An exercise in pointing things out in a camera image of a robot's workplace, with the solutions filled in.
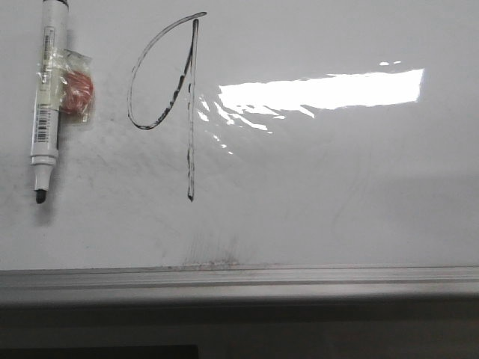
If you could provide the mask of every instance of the dry erase marker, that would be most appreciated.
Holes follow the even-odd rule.
[[[31,141],[37,203],[46,199],[50,175],[58,158],[58,110],[62,83],[61,72],[53,66],[53,59],[55,52],[67,45],[67,0],[43,0],[42,13],[43,44]]]

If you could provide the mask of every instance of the marker tip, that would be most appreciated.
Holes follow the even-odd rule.
[[[45,202],[46,199],[46,191],[44,189],[38,189],[37,192],[37,203],[41,204]]]

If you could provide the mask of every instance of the barcode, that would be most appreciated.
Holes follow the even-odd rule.
[[[43,60],[48,61],[52,56],[53,44],[55,43],[55,29],[47,26],[43,38]]]
[[[50,122],[52,109],[47,105],[39,105],[35,120],[35,142],[48,142],[50,139]]]

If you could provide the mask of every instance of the black ink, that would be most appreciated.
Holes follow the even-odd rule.
[[[59,0],[61,3],[65,4],[68,7],[68,1],[67,0]]]
[[[44,189],[38,189],[37,192],[37,203],[42,204],[46,200],[46,191]]]
[[[195,77],[196,77],[196,52],[197,52],[197,47],[198,47],[198,26],[199,26],[199,21],[198,17],[205,16],[207,13],[202,12],[202,13],[196,13],[191,16],[184,17],[183,19],[180,19],[171,25],[167,26],[163,30],[161,30],[147,45],[147,47],[144,48],[143,52],[141,53],[140,57],[138,58],[136,65],[132,69],[132,77],[129,82],[129,90],[128,90],[128,118],[132,121],[132,124],[138,128],[138,129],[144,129],[144,130],[150,130],[154,129],[157,127],[170,113],[171,109],[174,106],[174,103],[176,102],[178,98],[178,94],[181,91],[181,88],[183,87],[183,83],[185,82],[185,77],[188,74],[188,71],[190,72],[191,76],[191,82],[188,86],[188,92],[189,92],[189,104],[188,104],[188,110],[189,110],[189,141],[188,141],[188,155],[187,155],[187,160],[188,160],[188,198],[190,201],[193,201],[195,198],[195,146],[194,146],[194,105],[195,105]],[[173,92],[173,97],[168,105],[167,108],[163,111],[163,113],[156,119],[155,122],[153,122],[150,125],[138,125],[135,122],[135,117],[133,116],[133,108],[132,108],[132,92],[133,92],[133,84],[135,82],[136,78],[136,73],[140,69],[141,64],[143,63],[144,58],[148,55],[148,52],[151,50],[151,48],[163,37],[165,36],[169,31],[173,30],[177,26],[188,22],[189,20],[193,20],[193,31],[192,31],[192,42],[191,46],[189,47],[189,53],[188,53],[188,58],[186,59],[186,64],[183,70],[183,74],[180,76],[180,80],[178,81],[178,85],[176,87],[176,90]]]

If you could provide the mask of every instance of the black marker drawing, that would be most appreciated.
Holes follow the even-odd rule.
[[[132,77],[129,82],[129,90],[128,90],[128,118],[132,121],[132,124],[138,128],[138,129],[144,129],[144,130],[149,130],[149,129],[154,129],[157,127],[169,114],[171,109],[174,106],[174,103],[176,102],[178,98],[178,94],[181,91],[181,88],[183,87],[183,83],[185,82],[185,77],[188,74],[188,71],[191,76],[191,82],[189,84],[189,104],[188,104],[188,109],[189,109],[189,140],[188,140],[188,198],[193,201],[195,198],[195,146],[194,146],[194,123],[193,123],[193,118],[194,118],[194,105],[195,105],[195,72],[196,72],[196,49],[198,46],[198,25],[199,25],[199,20],[198,17],[205,16],[207,13],[202,12],[202,13],[196,13],[191,16],[184,17],[171,25],[167,26],[163,30],[161,30],[149,43],[148,45],[144,48],[143,52],[141,53],[140,57],[138,58],[138,61],[136,62],[136,65],[132,69]],[[150,125],[138,125],[135,122],[135,117],[133,116],[133,108],[132,108],[132,92],[133,92],[133,84],[135,82],[136,78],[136,73],[140,69],[141,64],[143,63],[143,60],[146,58],[148,55],[148,52],[151,50],[151,48],[163,37],[165,36],[169,31],[173,30],[177,26],[188,22],[189,20],[193,20],[193,33],[192,33],[192,42],[191,46],[189,47],[189,54],[188,58],[186,59],[186,64],[183,70],[183,74],[180,76],[180,80],[178,81],[178,85],[176,90],[173,92],[173,98],[171,99],[169,105],[163,113],[156,119],[155,122],[153,122]]]

